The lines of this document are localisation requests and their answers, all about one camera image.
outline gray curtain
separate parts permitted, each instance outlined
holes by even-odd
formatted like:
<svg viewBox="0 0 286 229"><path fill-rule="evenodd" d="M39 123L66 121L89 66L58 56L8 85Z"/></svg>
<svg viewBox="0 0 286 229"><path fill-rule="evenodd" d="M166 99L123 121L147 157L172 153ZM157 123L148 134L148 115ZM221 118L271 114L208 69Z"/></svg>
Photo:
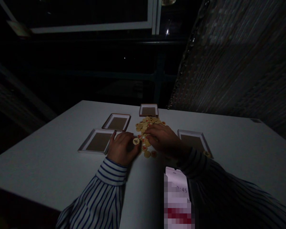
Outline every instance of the gray curtain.
<svg viewBox="0 0 286 229"><path fill-rule="evenodd" d="M258 118L286 139L286 1L204 1L168 108Z"/></svg>

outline person's right hand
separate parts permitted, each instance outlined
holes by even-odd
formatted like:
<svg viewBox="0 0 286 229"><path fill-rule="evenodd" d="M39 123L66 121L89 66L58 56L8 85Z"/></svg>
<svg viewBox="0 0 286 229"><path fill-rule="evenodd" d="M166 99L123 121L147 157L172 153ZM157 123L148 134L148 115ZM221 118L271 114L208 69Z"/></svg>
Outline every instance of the person's right hand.
<svg viewBox="0 0 286 229"><path fill-rule="evenodd" d="M163 152L175 159L186 158L190 153L191 147L184 144L169 126L154 124L149 126L144 133L150 134L146 138L157 151Z"/></svg>

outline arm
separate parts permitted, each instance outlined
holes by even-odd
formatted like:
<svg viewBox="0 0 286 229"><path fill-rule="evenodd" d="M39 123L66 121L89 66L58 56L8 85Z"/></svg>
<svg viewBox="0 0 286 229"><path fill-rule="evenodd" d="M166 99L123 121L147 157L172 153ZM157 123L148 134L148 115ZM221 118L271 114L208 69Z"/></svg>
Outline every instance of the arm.
<svg viewBox="0 0 286 229"><path fill-rule="evenodd" d="M178 166L191 180L191 190L198 197L195 204L206 221L228 228L286 228L286 207L270 194L191 150L168 126L152 125L145 133L157 137L158 141L148 136L156 150L179 160Z"/></svg>
<svg viewBox="0 0 286 229"><path fill-rule="evenodd" d="M64 209L56 228L119 228L122 209L122 186L127 165L138 154L139 145L126 152L133 134L112 135L107 157L82 194Z"/></svg>

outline blue and white striped sleeve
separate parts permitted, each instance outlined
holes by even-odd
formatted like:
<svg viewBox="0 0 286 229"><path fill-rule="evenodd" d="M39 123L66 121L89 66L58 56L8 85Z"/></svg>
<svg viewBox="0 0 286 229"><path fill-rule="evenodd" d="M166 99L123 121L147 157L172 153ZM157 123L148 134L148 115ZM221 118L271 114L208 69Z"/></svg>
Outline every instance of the blue and white striped sleeve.
<svg viewBox="0 0 286 229"><path fill-rule="evenodd" d="M82 194L64 209L56 228L119 228L127 167L105 158Z"/></svg>
<svg viewBox="0 0 286 229"><path fill-rule="evenodd" d="M225 228L286 228L286 207L257 185L227 173L193 149L178 164L193 182L197 209L206 221Z"/></svg>

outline pile of game pieces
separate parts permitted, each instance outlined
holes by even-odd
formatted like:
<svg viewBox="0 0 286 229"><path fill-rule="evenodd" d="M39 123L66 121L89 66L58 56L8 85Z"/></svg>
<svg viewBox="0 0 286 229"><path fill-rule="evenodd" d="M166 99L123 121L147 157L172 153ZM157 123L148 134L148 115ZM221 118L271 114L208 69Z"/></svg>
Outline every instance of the pile of game pieces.
<svg viewBox="0 0 286 229"><path fill-rule="evenodd" d="M151 146L147 138L145 138L146 134L144 133L147 127L153 124L160 124L162 123L165 125L165 122L162 122L159 118L157 117L145 117L142 119L140 123L136 124L136 131L141 132L141 134L138 134L138 137L135 139L139 139L142 142L141 146L141 153L144 152L144 157L149 158L150 156L155 158L157 156L156 151L149 152L148 147Z"/></svg>

